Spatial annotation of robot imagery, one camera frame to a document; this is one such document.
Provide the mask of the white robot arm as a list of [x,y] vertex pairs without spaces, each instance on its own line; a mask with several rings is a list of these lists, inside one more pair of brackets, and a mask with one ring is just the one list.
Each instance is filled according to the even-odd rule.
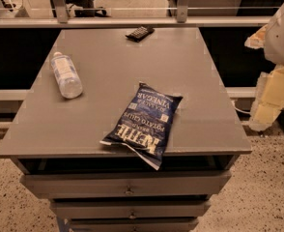
[[249,127],[265,131],[284,109],[284,3],[269,23],[248,37],[244,45],[262,48],[265,58],[275,65],[269,74],[260,74],[250,110]]

